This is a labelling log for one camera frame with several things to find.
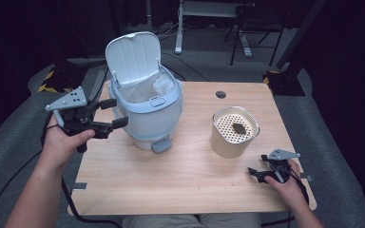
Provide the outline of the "white bin liner bag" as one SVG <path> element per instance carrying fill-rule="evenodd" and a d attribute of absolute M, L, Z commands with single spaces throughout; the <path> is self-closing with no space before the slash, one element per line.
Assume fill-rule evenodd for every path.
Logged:
<path fill-rule="evenodd" d="M 137 82 L 123 85 L 119 91 L 127 102 L 137 104 L 156 96 L 163 96 L 173 88 L 173 80 L 168 74 L 158 72 Z"/>

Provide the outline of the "beige container with perforated strainer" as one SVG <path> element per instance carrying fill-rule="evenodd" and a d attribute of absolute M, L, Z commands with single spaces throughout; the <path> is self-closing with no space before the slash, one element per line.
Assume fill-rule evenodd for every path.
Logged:
<path fill-rule="evenodd" d="M 241 156 L 250 142 L 260 133 L 258 122 L 241 106 L 229 106 L 217 111 L 212 121 L 211 147 L 219 156 L 226 159 Z M 246 134 L 236 134 L 232 124 L 243 124 Z"/>

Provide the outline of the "dark clump of dregs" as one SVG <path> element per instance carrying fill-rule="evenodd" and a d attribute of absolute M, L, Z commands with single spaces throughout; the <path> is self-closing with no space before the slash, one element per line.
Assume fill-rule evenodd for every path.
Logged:
<path fill-rule="evenodd" d="M 243 124 L 233 123 L 232 127 L 233 127 L 236 134 L 240 134 L 240 135 L 245 135 L 246 134 L 246 129 L 245 129 Z"/>

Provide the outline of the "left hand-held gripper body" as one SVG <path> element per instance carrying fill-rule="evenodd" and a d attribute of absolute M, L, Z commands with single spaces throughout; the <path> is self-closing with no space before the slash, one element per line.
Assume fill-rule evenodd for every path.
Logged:
<path fill-rule="evenodd" d="M 54 114 L 57 123 L 69 136 L 92 129 L 95 131 L 95 139 L 106 139 L 113 131 L 113 126 L 112 123 L 93 121 L 98 108 L 100 102 L 89 100 L 80 86 L 46 105 L 46 111 Z"/>

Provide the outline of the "black stand base yellow stripes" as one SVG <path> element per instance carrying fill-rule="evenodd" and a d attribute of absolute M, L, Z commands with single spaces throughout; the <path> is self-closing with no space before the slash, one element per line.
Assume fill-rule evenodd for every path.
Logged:
<path fill-rule="evenodd" d="M 53 66 L 45 76 L 38 91 L 52 93 L 70 92 L 82 84 L 86 73 L 86 67 L 71 66 L 68 69 L 61 69 Z"/>

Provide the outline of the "white and blue pedal bin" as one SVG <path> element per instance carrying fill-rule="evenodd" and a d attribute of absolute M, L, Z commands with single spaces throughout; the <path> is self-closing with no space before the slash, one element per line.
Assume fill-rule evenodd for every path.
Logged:
<path fill-rule="evenodd" d="M 169 149 L 183 112 L 183 87 L 162 64 L 158 37 L 148 31 L 118 37 L 106 47 L 106 62 L 111 74 L 108 94 L 118 101 L 113 113 L 128 118 L 124 131 L 143 150 L 163 153 Z M 167 73 L 173 80 L 174 88 L 170 92 L 137 104 L 123 98 L 121 86 L 158 72 Z"/>

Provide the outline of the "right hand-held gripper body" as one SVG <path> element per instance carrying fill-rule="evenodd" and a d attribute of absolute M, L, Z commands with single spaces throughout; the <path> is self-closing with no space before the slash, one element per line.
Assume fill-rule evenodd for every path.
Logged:
<path fill-rule="evenodd" d="M 289 160 L 299 158 L 300 154 L 283 149 L 274 149 L 269 155 L 269 166 L 279 182 L 287 182 L 290 177 Z"/>

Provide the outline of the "black stand with slanted pole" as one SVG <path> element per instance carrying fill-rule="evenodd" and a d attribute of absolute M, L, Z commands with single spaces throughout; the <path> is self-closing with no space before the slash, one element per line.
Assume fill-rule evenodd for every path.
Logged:
<path fill-rule="evenodd" d="M 306 35 L 310 26 L 319 15 L 327 0 L 316 0 L 304 21 L 298 28 L 297 33 L 284 50 L 276 67 L 279 71 L 268 70 L 262 74 L 262 80 L 268 85 L 271 93 L 275 96 L 304 96 L 305 93 L 298 81 L 298 74 L 302 69 L 301 55 L 295 55 L 296 49 Z"/>

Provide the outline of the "white desk frame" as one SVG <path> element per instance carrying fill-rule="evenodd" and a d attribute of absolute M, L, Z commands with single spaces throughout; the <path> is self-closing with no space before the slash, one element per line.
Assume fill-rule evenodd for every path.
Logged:
<path fill-rule="evenodd" d="M 178 30 L 174 52 L 183 52 L 183 19 L 188 16 L 234 18 L 238 3 L 214 2 L 206 0 L 179 0 Z"/>

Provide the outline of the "person's left hand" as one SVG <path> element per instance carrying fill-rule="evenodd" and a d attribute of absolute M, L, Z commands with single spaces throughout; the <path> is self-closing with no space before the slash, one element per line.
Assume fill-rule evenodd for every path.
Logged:
<path fill-rule="evenodd" d="M 88 142 L 95 136 L 91 129 L 85 130 L 74 136 L 68 136 L 51 117 L 46 128 L 41 160 L 44 164 L 61 166 L 65 165 L 78 146 Z"/>

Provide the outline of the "person's right hand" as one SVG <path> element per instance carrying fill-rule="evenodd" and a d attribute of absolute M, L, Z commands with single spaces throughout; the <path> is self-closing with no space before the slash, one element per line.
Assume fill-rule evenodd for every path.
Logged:
<path fill-rule="evenodd" d="M 309 208 L 302 190 L 293 177 L 285 183 L 280 183 L 270 176 L 264 179 L 279 193 L 280 199 L 293 213 Z"/>

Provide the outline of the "black metal chair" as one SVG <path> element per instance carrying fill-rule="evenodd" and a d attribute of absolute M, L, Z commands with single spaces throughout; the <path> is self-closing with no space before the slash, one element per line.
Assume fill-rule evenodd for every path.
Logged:
<path fill-rule="evenodd" d="M 244 0 L 242 4 L 236 6 L 235 16 L 235 24 L 228 30 L 224 38 L 224 41 L 226 41 L 231 33 L 234 34 L 230 65 L 234 63 L 237 48 L 271 48 L 273 50 L 269 62 L 269 66 L 271 66 L 284 31 L 284 26 L 276 12 L 267 3 Z M 240 38 L 250 33 L 262 34 L 263 37 L 256 45 L 242 43 Z M 273 46 L 262 46 L 261 43 L 270 33 L 278 35 L 277 41 Z"/>

